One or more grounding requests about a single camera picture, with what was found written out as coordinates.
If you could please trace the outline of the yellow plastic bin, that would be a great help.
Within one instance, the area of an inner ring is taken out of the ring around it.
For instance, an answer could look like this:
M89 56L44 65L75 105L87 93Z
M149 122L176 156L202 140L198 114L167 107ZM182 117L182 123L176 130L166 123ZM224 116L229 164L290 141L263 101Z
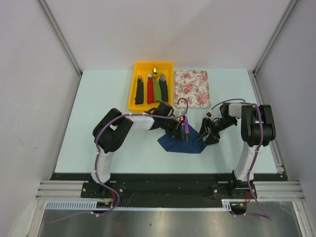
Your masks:
M160 102L173 105L174 64L145 62L134 64L128 108L141 113L156 108Z

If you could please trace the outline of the dark blue paper napkin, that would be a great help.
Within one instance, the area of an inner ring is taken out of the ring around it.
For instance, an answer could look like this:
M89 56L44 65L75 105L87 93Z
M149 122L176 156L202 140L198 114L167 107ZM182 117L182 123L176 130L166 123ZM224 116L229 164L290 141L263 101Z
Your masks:
M158 139L158 143L167 152L200 154L207 146L203 140L196 140L198 132L189 125L188 142L185 140L176 140L165 134Z

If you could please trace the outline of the black napkin roll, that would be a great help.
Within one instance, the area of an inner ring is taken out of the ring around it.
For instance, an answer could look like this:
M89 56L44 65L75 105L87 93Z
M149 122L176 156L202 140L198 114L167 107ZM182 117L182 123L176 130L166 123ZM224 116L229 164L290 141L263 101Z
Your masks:
M141 75L137 77L137 88L136 88L136 96L135 96L135 104L143 104L144 103L144 82Z
M167 81L165 75L161 75L159 78L159 86L161 90L161 98L162 101L168 102L168 88L167 88Z

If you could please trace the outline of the green napkin roll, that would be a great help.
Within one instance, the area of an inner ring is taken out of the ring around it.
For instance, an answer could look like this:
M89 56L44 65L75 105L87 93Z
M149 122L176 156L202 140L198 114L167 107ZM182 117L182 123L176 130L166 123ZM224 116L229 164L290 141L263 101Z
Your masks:
M161 89L159 81L156 78L153 78L153 90L154 90L154 101L162 102Z

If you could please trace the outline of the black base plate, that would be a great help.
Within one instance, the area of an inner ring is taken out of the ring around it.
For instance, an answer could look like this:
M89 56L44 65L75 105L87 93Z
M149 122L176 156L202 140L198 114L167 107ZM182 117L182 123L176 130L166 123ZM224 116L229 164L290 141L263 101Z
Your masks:
M284 174L255 174L250 183L231 174L112 174L105 186L88 173L53 173L52 181L82 181L81 198L130 208L212 208L222 199L251 199L259 183L287 181Z

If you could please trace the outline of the iridescent rainbow spoon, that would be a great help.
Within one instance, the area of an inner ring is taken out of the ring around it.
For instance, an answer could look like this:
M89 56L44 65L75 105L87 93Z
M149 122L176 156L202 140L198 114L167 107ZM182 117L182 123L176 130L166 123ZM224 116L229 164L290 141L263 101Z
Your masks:
M180 118L180 124L181 124L181 132L185 134L185 123L186 123L186 118L185 116Z

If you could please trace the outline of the iridescent rainbow knife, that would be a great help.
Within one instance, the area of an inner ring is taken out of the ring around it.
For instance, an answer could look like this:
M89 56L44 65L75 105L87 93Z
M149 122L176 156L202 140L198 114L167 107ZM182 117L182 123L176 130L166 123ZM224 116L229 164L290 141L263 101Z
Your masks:
M188 123L188 119L185 118L185 138L186 141L189 141L189 123Z

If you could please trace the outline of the black napkin roll left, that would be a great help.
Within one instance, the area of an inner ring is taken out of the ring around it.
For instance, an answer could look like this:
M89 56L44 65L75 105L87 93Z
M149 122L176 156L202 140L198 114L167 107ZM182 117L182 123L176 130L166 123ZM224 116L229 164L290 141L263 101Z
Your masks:
M135 96L135 104L143 104L144 103L144 82L141 75L137 77L137 88L136 88L136 96Z

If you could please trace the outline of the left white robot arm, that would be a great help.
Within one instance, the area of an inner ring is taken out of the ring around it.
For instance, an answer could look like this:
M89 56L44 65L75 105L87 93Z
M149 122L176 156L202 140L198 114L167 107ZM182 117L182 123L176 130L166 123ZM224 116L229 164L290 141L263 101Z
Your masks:
M111 109L94 128L92 135L97 153L91 173L92 192L102 198L108 194L111 177L111 165L114 153L122 146L131 130L155 130L161 128L176 140L182 139L180 122L185 119L188 105L175 109L167 102L142 113L122 114Z

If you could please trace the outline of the black napkin roll right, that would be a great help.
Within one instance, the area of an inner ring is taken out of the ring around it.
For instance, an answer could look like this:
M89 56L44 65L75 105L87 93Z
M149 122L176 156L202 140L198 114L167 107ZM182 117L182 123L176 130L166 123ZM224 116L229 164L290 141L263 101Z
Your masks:
M161 75L159 78L159 86L161 90L161 98L162 101L168 102L168 88L167 88L167 81L165 75Z

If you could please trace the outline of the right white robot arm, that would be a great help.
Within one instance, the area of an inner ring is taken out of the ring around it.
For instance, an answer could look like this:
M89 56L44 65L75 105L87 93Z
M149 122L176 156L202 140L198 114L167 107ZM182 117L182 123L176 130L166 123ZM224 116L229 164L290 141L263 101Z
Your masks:
M241 120L241 138L244 142L240 159L226 184L218 185L220 197L245 198L255 194L254 168L263 149L276 137L276 127L270 105L223 102L221 118L213 119L212 112L203 118L197 141L207 145L219 143L220 132Z

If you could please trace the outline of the gold spoon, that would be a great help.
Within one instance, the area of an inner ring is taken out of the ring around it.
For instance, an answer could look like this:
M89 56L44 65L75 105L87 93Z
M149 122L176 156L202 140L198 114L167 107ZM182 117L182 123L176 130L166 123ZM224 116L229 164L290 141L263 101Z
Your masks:
M158 78L159 73L158 73L157 68L153 68L153 73L152 73L152 76L153 76L154 78Z

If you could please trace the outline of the red napkin roll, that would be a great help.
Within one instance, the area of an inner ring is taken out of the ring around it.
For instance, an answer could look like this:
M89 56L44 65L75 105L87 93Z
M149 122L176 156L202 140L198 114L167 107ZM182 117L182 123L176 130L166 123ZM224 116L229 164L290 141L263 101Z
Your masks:
M154 103L154 90L153 90L153 77L151 74L148 74L147 81L147 103Z

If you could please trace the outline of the floral rectangular tray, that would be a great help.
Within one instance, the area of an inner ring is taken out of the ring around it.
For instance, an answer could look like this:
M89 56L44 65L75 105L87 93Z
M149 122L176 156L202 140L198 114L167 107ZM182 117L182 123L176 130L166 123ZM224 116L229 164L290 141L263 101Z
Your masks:
M174 105L176 108L209 108L211 106L208 73L205 70L176 70L174 72Z

